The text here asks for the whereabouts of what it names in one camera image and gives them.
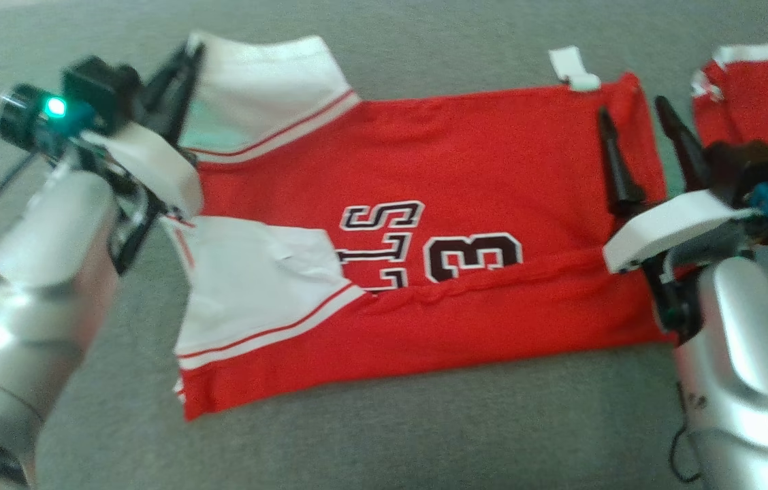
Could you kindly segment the grey fabric sofa seat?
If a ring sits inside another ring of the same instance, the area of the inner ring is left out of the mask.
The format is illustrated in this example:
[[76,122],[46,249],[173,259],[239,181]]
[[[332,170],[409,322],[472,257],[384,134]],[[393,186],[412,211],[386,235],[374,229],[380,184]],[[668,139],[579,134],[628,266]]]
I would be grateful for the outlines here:
[[[578,46],[691,112],[718,46],[768,42],[768,0],[0,0],[0,94],[89,54],[153,72],[195,29],[318,34],[362,97],[547,86]],[[20,158],[0,140],[0,177]],[[172,393],[184,271],[157,227],[42,432],[39,490],[693,490],[661,345],[331,385],[187,424]]]

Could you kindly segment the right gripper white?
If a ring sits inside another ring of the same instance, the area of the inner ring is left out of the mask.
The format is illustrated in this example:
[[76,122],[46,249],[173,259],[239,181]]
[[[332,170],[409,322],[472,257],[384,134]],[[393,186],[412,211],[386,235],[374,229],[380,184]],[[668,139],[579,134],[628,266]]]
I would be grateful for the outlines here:
[[689,193],[643,211],[645,189],[634,179],[624,158],[620,134],[608,108],[599,108],[596,121],[607,208],[615,218],[628,219],[605,243],[603,255],[612,274],[643,273],[654,298],[659,329],[685,342],[701,328],[699,273],[742,255],[749,242],[744,224],[760,211],[731,208],[713,193],[699,191],[711,185],[701,143],[667,97],[655,96],[655,109]]

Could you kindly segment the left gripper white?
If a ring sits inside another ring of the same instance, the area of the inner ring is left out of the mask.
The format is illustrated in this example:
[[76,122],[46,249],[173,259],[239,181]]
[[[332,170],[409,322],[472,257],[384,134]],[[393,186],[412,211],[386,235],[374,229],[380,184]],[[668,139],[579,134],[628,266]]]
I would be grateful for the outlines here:
[[[109,242],[117,273],[134,263],[157,218],[188,220],[203,208],[196,158],[177,147],[205,56],[206,45],[199,42],[178,47],[158,67],[144,87],[145,127],[131,122],[111,136],[81,133],[81,147],[95,158],[92,170],[118,199]],[[146,127],[164,127],[163,137]]]

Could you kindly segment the red jersey shirt white sleeves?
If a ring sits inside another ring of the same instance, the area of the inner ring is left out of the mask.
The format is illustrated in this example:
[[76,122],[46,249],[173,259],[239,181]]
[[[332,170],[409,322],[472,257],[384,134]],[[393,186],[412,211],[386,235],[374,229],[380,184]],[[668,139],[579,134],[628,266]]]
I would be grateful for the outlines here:
[[365,100],[310,36],[203,44],[182,145],[204,207],[170,220],[190,294],[188,421],[333,382],[663,342],[611,275],[596,115],[665,197],[639,79]]

